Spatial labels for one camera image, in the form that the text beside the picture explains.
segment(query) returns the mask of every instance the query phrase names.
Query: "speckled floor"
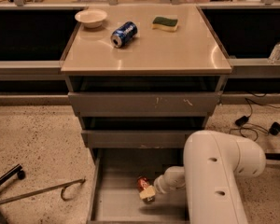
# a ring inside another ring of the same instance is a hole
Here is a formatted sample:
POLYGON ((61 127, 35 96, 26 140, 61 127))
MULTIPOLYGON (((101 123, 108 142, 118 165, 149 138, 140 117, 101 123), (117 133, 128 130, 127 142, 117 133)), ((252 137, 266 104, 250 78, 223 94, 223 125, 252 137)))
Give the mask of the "speckled floor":
MULTIPOLYGON (((280 109, 252 106, 251 123, 265 129, 274 121, 280 123, 280 109)), ((207 129, 228 133, 236 128, 236 119, 249 113, 248 105, 218 105, 207 129)), ((256 138, 255 133, 245 134, 256 138)), ((266 152, 280 152, 280 134, 258 134, 257 142, 266 152)), ((83 177, 87 181, 68 190, 66 195, 72 198, 68 202, 60 198, 57 189, 1 205, 7 223, 86 223, 94 165, 71 106, 0 106, 0 176, 18 163, 27 176, 23 180, 14 176, 0 187, 0 200, 83 177)), ((257 178, 237 181, 249 223, 280 224, 280 161, 267 161, 264 173, 257 178)))

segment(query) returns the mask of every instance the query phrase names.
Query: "can in drawer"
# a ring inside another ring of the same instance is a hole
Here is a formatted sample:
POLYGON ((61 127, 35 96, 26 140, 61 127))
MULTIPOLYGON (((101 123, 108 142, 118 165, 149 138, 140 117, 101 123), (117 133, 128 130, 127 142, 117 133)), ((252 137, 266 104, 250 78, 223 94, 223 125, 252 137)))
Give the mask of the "can in drawer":
POLYGON ((133 22, 128 21, 113 32, 111 35, 111 42, 114 47, 121 48, 125 46, 133 36, 137 34, 137 32, 138 29, 136 25, 133 22))

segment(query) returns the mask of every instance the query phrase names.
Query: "blue can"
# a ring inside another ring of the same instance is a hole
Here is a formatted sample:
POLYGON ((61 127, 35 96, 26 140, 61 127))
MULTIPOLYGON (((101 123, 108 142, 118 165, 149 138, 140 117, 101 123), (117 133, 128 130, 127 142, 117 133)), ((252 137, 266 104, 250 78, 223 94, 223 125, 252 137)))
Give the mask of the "blue can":
POLYGON ((136 25, 128 21, 113 32, 111 35, 111 42, 114 47, 121 48, 126 45, 137 32, 138 29, 136 25))

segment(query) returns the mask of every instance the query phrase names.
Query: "plastic bottle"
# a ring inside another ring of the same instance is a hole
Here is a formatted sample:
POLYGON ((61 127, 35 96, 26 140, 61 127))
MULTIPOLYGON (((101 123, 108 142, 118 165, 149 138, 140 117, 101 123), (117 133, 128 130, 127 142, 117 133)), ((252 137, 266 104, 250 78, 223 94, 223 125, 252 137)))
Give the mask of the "plastic bottle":
POLYGON ((279 59, 280 59, 280 41, 274 46, 268 62, 274 63, 275 61, 277 61, 279 59))

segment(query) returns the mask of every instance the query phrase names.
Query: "green and yellow sponge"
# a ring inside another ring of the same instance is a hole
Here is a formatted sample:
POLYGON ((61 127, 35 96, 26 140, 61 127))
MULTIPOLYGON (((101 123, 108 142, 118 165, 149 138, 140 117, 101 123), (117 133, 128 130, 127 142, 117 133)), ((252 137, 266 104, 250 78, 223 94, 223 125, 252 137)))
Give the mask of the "green and yellow sponge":
POLYGON ((152 22, 152 29, 160 29, 166 32, 175 32, 177 29, 178 19, 167 19, 156 17, 152 22))

